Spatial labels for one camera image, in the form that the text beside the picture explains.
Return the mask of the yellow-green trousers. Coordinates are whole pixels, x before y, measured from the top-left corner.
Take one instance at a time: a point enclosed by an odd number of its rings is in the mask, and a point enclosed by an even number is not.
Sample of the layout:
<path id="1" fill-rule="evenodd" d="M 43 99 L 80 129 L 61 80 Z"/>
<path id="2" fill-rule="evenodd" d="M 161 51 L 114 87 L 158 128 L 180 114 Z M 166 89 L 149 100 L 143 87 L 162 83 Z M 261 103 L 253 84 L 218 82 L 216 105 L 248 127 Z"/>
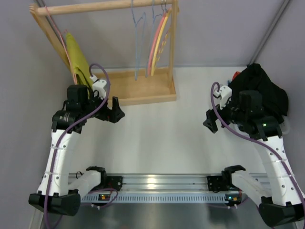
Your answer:
<path id="1" fill-rule="evenodd" d="M 68 60 L 70 61 L 70 69 L 74 83 L 92 88 L 93 81 L 90 79 L 89 65 L 79 44 L 69 32 L 66 33 L 65 38 L 66 50 L 69 56 Z"/>

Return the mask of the pink wire hanger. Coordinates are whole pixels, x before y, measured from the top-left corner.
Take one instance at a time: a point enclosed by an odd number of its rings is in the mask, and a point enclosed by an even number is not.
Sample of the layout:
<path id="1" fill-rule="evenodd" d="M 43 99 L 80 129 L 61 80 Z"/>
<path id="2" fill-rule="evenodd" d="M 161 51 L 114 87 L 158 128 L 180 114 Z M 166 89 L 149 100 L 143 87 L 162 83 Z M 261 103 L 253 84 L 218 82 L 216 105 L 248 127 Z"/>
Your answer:
<path id="1" fill-rule="evenodd" d="M 70 72 L 71 72 L 71 74 L 72 74 L 73 82 L 74 82 L 74 84 L 78 84 L 77 76 L 76 76 L 76 73 L 74 72 L 73 65 L 72 65 L 72 63 L 71 63 L 71 59 L 70 59 L 69 53 L 68 53 L 68 51 L 67 51 L 67 47 L 66 47 L 66 44 L 65 44 L 64 39 L 63 39 L 63 36 L 62 36 L 62 32 L 58 29 L 58 27 L 57 27 L 56 24 L 55 24 L 55 21 L 52 19 L 51 15 L 50 15 L 50 12 L 49 12 L 49 10 L 48 10 L 48 7 L 47 7 L 47 6 L 44 6 L 44 8 L 45 8 L 45 10 L 46 10 L 46 12 L 47 12 L 47 15 L 48 15 L 49 19 L 51 20 L 51 22 L 52 22 L 52 24 L 53 24 L 53 26 L 54 26 L 54 28 L 55 28 L 57 34 L 59 35 L 61 44 L 62 44 L 62 46 L 63 46 L 63 48 L 64 48 L 66 57 L 67 57 L 67 59 L 68 59 L 69 68 L 70 68 Z"/>

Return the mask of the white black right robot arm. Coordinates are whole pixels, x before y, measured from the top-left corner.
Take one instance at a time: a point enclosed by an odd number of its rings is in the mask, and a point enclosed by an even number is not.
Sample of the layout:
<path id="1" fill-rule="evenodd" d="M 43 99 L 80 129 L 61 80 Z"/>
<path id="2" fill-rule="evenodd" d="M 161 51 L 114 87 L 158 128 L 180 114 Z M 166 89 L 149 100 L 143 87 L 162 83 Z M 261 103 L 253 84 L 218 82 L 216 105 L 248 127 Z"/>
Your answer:
<path id="1" fill-rule="evenodd" d="M 266 171 L 270 189 L 254 179 L 241 165 L 226 167 L 222 177 L 228 188 L 243 191 L 258 207 L 264 223 L 274 228 L 305 218 L 305 195 L 285 154 L 283 134 L 277 119 L 266 114 L 258 91 L 241 91 L 234 101 L 228 87 L 212 89 L 212 109 L 203 125 L 212 133 L 216 121 L 234 135 L 255 144 Z"/>

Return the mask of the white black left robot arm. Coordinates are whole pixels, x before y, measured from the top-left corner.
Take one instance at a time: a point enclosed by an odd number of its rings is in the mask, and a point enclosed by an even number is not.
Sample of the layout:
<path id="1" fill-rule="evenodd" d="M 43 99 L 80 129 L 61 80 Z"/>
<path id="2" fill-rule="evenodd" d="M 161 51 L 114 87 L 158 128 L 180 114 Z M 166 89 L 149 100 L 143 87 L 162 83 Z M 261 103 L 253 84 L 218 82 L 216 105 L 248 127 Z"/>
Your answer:
<path id="1" fill-rule="evenodd" d="M 118 97 L 112 98 L 109 108 L 108 98 L 102 98 L 98 90 L 85 85 L 69 86 L 62 109 L 52 117 L 47 166 L 38 190 L 29 196 L 29 204 L 44 213 L 75 216 L 81 199 L 107 184 L 105 169 L 97 166 L 88 167 L 79 179 L 68 183 L 71 159 L 82 128 L 90 118 L 117 123 L 124 116 Z"/>

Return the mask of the yellow plastic hanger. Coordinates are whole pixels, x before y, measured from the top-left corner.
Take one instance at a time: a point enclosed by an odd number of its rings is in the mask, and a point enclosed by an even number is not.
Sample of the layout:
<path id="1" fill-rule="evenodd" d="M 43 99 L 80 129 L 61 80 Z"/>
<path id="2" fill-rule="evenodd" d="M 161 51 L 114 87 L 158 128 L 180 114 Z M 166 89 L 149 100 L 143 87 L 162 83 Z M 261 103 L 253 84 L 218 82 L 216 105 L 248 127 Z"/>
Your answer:
<path id="1" fill-rule="evenodd" d="M 164 47 L 167 43 L 169 34 L 171 33 L 171 25 L 169 26 L 168 30 L 166 32 L 164 32 L 165 28 L 166 28 L 166 24 L 170 18 L 172 14 L 172 8 L 169 8 L 169 10 L 167 10 L 164 14 L 163 17 L 158 25 L 155 37 L 153 39 L 152 42 L 152 50 L 150 52 L 150 56 L 149 56 L 149 61 L 150 61 L 150 65 L 149 65 L 149 73 L 150 76 L 154 75 L 154 72 L 156 70 L 157 67 L 157 63 L 161 57 L 161 54 L 164 50 Z"/>

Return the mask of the pink plastic hanger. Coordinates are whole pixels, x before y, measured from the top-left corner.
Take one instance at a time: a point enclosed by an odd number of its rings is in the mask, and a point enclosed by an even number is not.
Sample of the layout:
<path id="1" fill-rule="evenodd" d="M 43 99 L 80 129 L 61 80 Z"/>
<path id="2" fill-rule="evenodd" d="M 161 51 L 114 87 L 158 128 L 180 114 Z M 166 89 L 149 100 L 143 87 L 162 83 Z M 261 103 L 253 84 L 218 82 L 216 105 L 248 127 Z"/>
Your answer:
<path id="1" fill-rule="evenodd" d="M 149 57 L 148 57 L 146 76 L 154 75 L 157 62 L 160 59 L 160 55 L 162 54 L 164 45 L 166 44 L 166 41 L 167 41 L 168 33 L 170 32 L 170 27 L 169 27 L 168 31 L 165 33 L 165 37 L 164 37 L 163 41 L 161 42 L 161 38 L 163 37 L 164 28 L 167 24 L 167 21 L 169 19 L 169 16 L 171 15 L 171 13 L 172 13 L 172 8 L 169 8 L 164 11 L 164 13 L 160 19 L 160 22 L 158 24 L 158 27 L 156 29 L 154 38 L 151 43 Z"/>

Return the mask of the red garment in basket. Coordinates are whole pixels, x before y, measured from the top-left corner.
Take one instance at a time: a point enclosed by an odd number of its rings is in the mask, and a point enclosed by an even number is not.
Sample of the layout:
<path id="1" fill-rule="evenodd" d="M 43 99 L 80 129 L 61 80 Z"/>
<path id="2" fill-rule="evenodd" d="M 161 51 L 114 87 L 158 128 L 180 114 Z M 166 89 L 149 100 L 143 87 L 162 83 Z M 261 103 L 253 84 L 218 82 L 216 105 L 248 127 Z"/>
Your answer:
<path id="1" fill-rule="evenodd" d="M 239 71 L 236 71 L 232 77 L 232 80 L 234 80 L 241 72 Z"/>

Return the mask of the wooden clothes rack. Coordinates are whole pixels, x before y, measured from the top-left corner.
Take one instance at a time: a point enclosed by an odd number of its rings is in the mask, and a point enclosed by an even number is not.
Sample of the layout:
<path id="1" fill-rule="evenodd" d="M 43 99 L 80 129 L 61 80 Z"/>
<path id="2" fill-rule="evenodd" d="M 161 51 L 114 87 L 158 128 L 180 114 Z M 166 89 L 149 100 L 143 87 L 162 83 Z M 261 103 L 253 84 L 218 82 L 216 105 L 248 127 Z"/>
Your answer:
<path id="1" fill-rule="evenodd" d="M 154 75 L 146 78 L 146 68 L 141 68 L 139 70 L 138 80 L 136 81 L 134 78 L 135 70 L 109 73 L 110 80 L 114 84 L 110 94 L 112 96 L 117 96 L 123 106 L 172 102 L 177 99 L 173 79 L 173 67 L 179 7 L 178 1 L 176 0 L 171 0 L 169 3 L 172 5 L 172 14 L 166 24 L 164 32 L 166 32 L 171 25 L 171 33 L 169 34 L 167 43 L 157 63 Z M 155 1 L 155 5 L 162 4 L 163 2 L 161 0 Z M 152 5 L 152 0 L 134 1 L 134 7 L 146 7 L 149 5 Z M 127 8 L 131 8 L 130 0 L 111 0 L 104 2 L 52 6 L 48 7 L 48 10 L 50 15 L 63 15 Z M 57 32 L 54 32 L 50 23 L 46 19 L 48 15 L 45 8 L 39 7 L 37 4 L 33 3 L 29 5 L 29 11 L 40 29 L 48 38 L 51 45 L 54 47 L 55 51 L 61 57 L 64 64 L 68 69 L 70 69 L 59 35 Z"/>

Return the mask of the black clothes pile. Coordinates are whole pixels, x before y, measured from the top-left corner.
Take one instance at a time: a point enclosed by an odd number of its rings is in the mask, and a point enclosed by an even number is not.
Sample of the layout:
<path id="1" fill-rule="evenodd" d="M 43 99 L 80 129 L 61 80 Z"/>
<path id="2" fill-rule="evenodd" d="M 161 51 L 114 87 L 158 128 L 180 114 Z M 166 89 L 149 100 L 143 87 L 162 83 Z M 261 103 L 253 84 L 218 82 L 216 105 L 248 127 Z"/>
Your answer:
<path id="1" fill-rule="evenodd" d="M 288 116 L 289 100 L 286 91 L 274 84 L 258 63 L 248 65 L 228 86 L 232 89 L 233 100 L 239 99 L 239 93 L 245 90 L 258 91 L 262 95 L 264 109 L 269 115 L 281 122 Z"/>

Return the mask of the white laundry basket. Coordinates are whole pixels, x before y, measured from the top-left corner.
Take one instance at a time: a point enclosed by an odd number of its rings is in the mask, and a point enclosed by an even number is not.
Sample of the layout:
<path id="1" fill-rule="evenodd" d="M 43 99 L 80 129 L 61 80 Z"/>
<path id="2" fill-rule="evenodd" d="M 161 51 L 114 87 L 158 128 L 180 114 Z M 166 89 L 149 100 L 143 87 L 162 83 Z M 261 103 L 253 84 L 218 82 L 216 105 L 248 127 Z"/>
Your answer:
<path id="1" fill-rule="evenodd" d="M 283 122 L 280 124 L 280 128 L 283 135 L 286 135 L 290 132 L 290 122 L 287 116 L 282 116 Z"/>

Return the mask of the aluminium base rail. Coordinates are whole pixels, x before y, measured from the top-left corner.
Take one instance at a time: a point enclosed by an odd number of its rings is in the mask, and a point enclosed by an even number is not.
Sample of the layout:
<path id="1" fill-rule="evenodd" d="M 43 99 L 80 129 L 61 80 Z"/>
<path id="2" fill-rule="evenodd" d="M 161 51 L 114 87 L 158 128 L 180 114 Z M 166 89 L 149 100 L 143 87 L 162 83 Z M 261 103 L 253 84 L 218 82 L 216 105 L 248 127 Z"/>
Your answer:
<path id="1" fill-rule="evenodd" d="M 85 195 L 83 205 L 111 203 L 207 203 L 236 207 L 248 196 L 227 188 L 219 174 L 108 174 L 106 186 Z"/>

